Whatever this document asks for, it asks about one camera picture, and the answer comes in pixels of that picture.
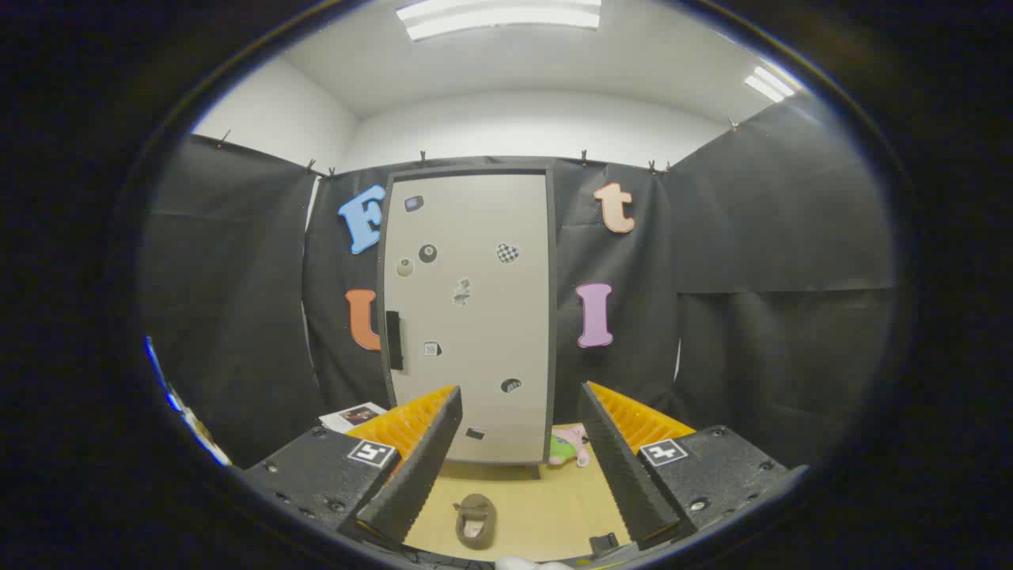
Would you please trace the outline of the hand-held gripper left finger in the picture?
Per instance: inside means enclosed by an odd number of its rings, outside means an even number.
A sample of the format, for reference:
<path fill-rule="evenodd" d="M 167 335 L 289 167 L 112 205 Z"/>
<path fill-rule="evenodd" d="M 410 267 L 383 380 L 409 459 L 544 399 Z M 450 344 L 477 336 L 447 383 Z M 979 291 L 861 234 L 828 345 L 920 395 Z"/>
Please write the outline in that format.
<path fill-rule="evenodd" d="M 426 505 L 462 410 L 460 387 L 445 386 L 347 433 L 318 425 L 242 479 L 301 523 L 397 547 Z"/>

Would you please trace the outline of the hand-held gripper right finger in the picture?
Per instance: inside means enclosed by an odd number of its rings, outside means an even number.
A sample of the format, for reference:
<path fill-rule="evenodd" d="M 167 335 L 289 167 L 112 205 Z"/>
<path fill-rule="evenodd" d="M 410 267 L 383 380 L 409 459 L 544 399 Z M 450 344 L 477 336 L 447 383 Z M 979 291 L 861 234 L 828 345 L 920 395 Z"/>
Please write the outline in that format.
<path fill-rule="evenodd" d="M 596 382 L 583 383 L 578 409 L 630 540 L 644 549 L 724 526 L 808 473 L 728 426 L 693 429 Z"/>

